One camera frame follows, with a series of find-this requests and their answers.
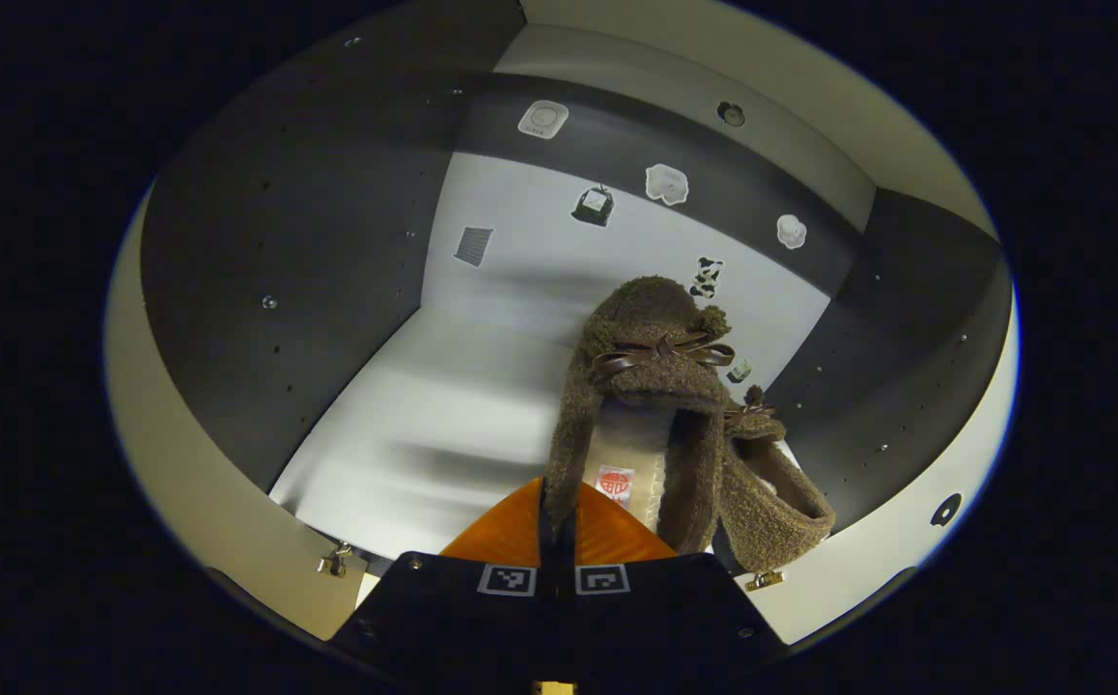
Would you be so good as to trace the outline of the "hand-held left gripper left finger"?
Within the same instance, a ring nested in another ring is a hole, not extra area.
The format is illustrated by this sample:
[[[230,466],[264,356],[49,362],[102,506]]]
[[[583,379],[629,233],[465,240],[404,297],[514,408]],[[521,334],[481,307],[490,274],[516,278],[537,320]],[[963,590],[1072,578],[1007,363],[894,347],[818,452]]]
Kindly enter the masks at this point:
[[[328,641],[402,682],[520,679],[553,590],[544,480],[517,488],[439,553],[405,551]]]

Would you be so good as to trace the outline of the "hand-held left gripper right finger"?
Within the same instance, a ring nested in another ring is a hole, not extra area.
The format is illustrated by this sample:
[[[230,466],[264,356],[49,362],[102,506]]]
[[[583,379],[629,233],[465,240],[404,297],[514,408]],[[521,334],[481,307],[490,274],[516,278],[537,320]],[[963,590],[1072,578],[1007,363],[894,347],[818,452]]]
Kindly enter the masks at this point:
[[[556,669],[575,682],[732,682],[788,655],[710,553],[679,553],[585,483],[556,565]]]

